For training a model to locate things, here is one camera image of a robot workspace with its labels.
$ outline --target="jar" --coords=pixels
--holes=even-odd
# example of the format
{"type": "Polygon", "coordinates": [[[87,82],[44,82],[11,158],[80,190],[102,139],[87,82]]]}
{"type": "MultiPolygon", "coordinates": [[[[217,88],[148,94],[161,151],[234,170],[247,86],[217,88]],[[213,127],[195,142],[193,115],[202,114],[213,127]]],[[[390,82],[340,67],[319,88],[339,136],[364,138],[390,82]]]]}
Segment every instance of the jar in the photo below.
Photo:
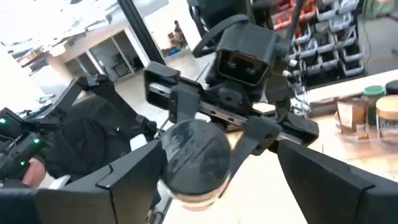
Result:
{"type": "Polygon", "coordinates": [[[386,95],[398,95],[398,80],[386,84],[386,95]]]}
{"type": "Polygon", "coordinates": [[[390,144],[398,144],[398,95],[377,101],[377,135],[390,144]]]}
{"type": "Polygon", "coordinates": [[[368,125],[375,126],[376,125],[376,102],[378,99],[382,98],[385,95],[385,89],[383,86],[374,85],[366,87],[363,90],[363,95],[367,99],[368,106],[368,125]]]}
{"type": "Polygon", "coordinates": [[[167,165],[161,183],[169,195],[187,210],[210,208],[229,184],[231,146],[213,123],[186,120],[161,137],[167,165]]]}

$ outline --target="cable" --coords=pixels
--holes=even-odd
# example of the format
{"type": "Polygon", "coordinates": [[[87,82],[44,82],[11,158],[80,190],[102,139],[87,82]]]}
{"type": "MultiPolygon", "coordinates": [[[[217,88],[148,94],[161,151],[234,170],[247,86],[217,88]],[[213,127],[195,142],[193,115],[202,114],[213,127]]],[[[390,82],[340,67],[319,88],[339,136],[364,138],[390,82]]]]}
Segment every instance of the cable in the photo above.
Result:
{"type": "Polygon", "coordinates": [[[7,137],[7,136],[4,136],[4,135],[2,135],[2,134],[0,134],[0,138],[4,138],[4,139],[8,139],[8,140],[14,141],[14,139],[13,139],[13,138],[10,138],[10,137],[7,137]]]}
{"type": "Polygon", "coordinates": [[[304,104],[305,106],[311,107],[306,101],[299,99],[296,94],[294,95],[294,98],[295,98],[295,100],[297,100],[298,102],[304,104]]]}
{"type": "Polygon", "coordinates": [[[299,24],[301,9],[303,8],[304,0],[297,0],[296,7],[293,11],[293,19],[289,30],[287,30],[286,38],[287,40],[292,40],[294,34],[296,33],[297,25],[299,24]]]}
{"type": "Polygon", "coordinates": [[[214,52],[215,48],[212,49],[213,51],[208,49],[203,50],[203,48],[219,33],[223,32],[225,29],[231,27],[232,25],[235,25],[240,22],[250,22],[250,19],[248,18],[247,15],[238,14],[235,16],[231,16],[221,21],[219,24],[215,25],[213,28],[209,30],[209,32],[207,32],[203,36],[199,44],[193,49],[192,51],[193,56],[195,58],[199,58],[214,52]]]}
{"type": "MultiPolygon", "coordinates": [[[[189,13],[190,13],[191,18],[193,19],[198,31],[199,31],[200,37],[203,38],[203,36],[207,33],[207,31],[205,30],[204,25],[201,22],[200,10],[197,7],[194,7],[194,6],[190,5],[189,6],[189,13]]],[[[206,46],[207,47],[213,47],[215,45],[217,45],[217,43],[216,43],[216,41],[214,39],[212,39],[211,42],[209,42],[206,46]]]]}
{"type": "Polygon", "coordinates": [[[372,57],[372,45],[371,45],[371,42],[369,41],[369,36],[368,36],[368,32],[366,31],[366,25],[365,25],[365,21],[364,20],[362,20],[362,25],[363,25],[363,31],[365,33],[366,41],[368,42],[368,48],[369,48],[369,57],[368,57],[368,59],[365,62],[365,64],[367,64],[369,62],[369,60],[371,59],[371,57],[372,57]]]}

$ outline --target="table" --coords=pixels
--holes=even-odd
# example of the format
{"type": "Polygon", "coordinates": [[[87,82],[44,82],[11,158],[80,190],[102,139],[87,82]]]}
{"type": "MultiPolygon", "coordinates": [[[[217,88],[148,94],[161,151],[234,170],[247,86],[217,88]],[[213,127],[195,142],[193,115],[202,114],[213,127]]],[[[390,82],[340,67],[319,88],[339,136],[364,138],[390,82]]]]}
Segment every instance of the table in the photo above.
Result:
{"type": "MultiPolygon", "coordinates": [[[[383,85],[398,79],[398,71],[312,90],[310,101],[335,97],[336,93],[352,95],[367,85],[383,85]]],[[[255,109],[272,110],[273,106],[258,104],[255,109]]],[[[377,141],[354,144],[336,135],[334,115],[313,119],[320,127],[320,137],[309,148],[348,162],[381,176],[398,177],[398,154],[383,148],[377,141]]],[[[234,146],[241,133],[228,135],[234,146]]],[[[250,156],[242,164],[227,191],[209,210],[190,212],[173,201],[163,224],[196,223],[307,223],[287,185],[277,155],[265,151],[261,156],[250,156]]]]}

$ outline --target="wall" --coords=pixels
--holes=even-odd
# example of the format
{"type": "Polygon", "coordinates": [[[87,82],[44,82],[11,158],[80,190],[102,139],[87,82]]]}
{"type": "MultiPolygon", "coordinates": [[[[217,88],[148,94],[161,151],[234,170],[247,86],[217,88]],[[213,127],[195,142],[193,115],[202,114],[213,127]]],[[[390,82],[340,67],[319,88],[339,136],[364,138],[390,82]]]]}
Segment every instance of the wall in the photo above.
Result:
{"type": "Polygon", "coordinates": [[[199,31],[192,20],[186,0],[169,0],[169,4],[144,18],[149,32],[161,49],[170,47],[167,34],[174,31],[178,21],[190,49],[201,40],[199,31]]]}
{"type": "Polygon", "coordinates": [[[170,0],[170,5],[173,8],[173,12],[177,17],[180,24],[181,30],[184,33],[185,39],[187,40],[188,46],[193,50],[196,45],[201,41],[199,31],[192,20],[188,10],[188,3],[186,0],[170,0]]]}
{"type": "Polygon", "coordinates": [[[145,25],[160,49],[171,47],[167,34],[174,31],[175,20],[177,17],[170,3],[144,17],[145,25]]]}
{"type": "Polygon", "coordinates": [[[168,0],[133,0],[139,14],[144,17],[165,6],[168,0]]]}
{"type": "Polygon", "coordinates": [[[110,25],[87,32],[85,37],[80,37],[72,46],[67,46],[65,53],[61,55],[62,60],[67,62],[81,55],[86,50],[123,31],[127,26],[129,23],[122,10],[117,9],[112,13],[110,25]]]}
{"type": "Polygon", "coordinates": [[[125,27],[124,32],[126,33],[126,36],[130,40],[132,46],[134,47],[134,50],[138,54],[138,57],[141,59],[142,64],[144,65],[144,67],[146,67],[149,64],[150,60],[148,58],[148,55],[145,53],[145,50],[142,48],[142,45],[137,40],[137,36],[131,26],[125,27]]]}
{"type": "Polygon", "coordinates": [[[125,32],[120,32],[113,38],[116,43],[118,43],[122,53],[127,57],[129,62],[132,62],[134,58],[139,57],[125,32]]]}
{"type": "Polygon", "coordinates": [[[55,94],[56,98],[67,88],[66,84],[50,65],[42,67],[39,71],[35,72],[31,78],[35,80],[46,95],[55,94]]]}
{"type": "Polygon", "coordinates": [[[29,71],[22,69],[0,45],[0,110],[8,107],[13,112],[19,112],[39,108],[36,99],[44,93],[28,74],[29,71]]]}
{"type": "Polygon", "coordinates": [[[57,75],[64,85],[69,85],[73,80],[73,75],[69,72],[68,68],[65,66],[62,58],[60,56],[54,57],[50,54],[46,56],[47,63],[54,69],[57,75]]]}

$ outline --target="floor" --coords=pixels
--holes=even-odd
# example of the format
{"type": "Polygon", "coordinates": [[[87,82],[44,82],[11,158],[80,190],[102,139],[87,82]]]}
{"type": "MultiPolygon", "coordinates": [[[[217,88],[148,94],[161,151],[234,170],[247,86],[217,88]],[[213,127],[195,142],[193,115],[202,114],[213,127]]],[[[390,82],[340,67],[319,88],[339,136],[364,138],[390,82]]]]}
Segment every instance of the floor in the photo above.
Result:
{"type": "MultiPolygon", "coordinates": [[[[361,21],[358,28],[359,41],[364,48],[364,61],[367,62],[368,75],[398,69],[398,58],[391,54],[392,48],[398,49],[398,41],[395,38],[398,36],[398,22],[388,18],[361,21]]],[[[205,86],[205,75],[200,74],[203,70],[208,69],[208,64],[211,63],[213,58],[214,55],[208,55],[195,59],[190,54],[182,54],[178,57],[168,58],[167,65],[180,70],[183,77],[196,80],[205,86]]],[[[115,84],[116,90],[139,114],[155,121],[158,128],[167,129],[172,125],[172,123],[167,122],[168,111],[146,102],[142,73],[143,71],[132,78],[126,77],[118,80],[115,84]]],[[[207,119],[206,116],[200,114],[198,114],[198,117],[207,119]]],[[[167,195],[164,189],[160,189],[160,194],[167,195]]],[[[167,200],[163,200],[158,209],[163,210],[166,204],[167,200]]]]}
{"type": "Polygon", "coordinates": [[[358,30],[368,75],[398,69],[398,57],[391,54],[393,48],[398,49],[398,22],[386,17],[373,21],[361,20],[358,30]]]}

